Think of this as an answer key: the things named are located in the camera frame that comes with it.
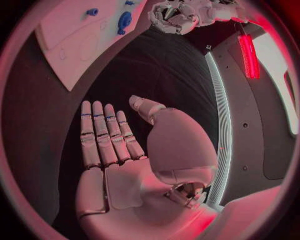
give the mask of robotic hand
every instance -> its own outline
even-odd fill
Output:
[[[123,111],[82,103],[79,223],[90,239],[192,239],[217,215],[202,204],[217,170],[213,144],[182,111],[134,95],[129,104],[153,125],[149,158]]]
[[[166,0],[153,6],[149,19],[162,32],[180,35],[215,21],[248,21],[240,5],[222,4],[218,0]]]

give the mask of red led strip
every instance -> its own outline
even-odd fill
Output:
[[[255,53],[255,48],[252,42],[251,36],[240,35],[238,36],[238,41],[240,49],[242,52],[242,57],[245,65],[245,75],[247,78],[259,79],[260,78],[260,68],[259,61]]]

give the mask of blue fitting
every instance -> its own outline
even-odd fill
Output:
[[[117,34],[124,35],[126,33],[124,31],[124,29],[131,24],[132,20],[133,20],[133,18],[132,18],[131,13],[129,11],[124,12],[120,16],[118,24],[117,24],[117,26],[118,26]]]
[[[131,5],[133,5],[133,4],[135,4],[134,1],[128,1],[128,0],[127,0],[127,1],[125,2],[125,5],[130,5],[130,6],[131,6]]]
[[[96,16],[98,12],[99,12],[98,8],[91,8],[90,10],[86,11],[86,14],[90,16]]]

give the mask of glowing light strip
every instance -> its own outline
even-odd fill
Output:
[[[238,36],[238,42],[242,52],[245,65],[245,75],[247,78],[259,79],[260,68],[255,48],[250,35]]]
[[[205,59],[215,90],[219,118],[218,170],[206,202],[214,207],[220,204],[228,181],[232,159],[232,125],[228,99],[218,66],[210,52],[205,55]]]

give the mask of blue knob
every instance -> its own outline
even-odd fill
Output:
[[[135,4],[134,1],[128,1],[128,0],[127,0],[127,1],[125,2],[125,5],[133,5],[133,4]]]
[[[124,12],[120,16],[118,24],[117,24],[117,26],[118,26],[117,34],[124,35],[126,33],[124,31],[124,29],[130,25],[132,20],[133,20],[133,18],[132,18],[131,13],[129,11]]]
[[[96,16],[98,14],[98,8],[91,8],[90,10],[86,11],[87,15]]]

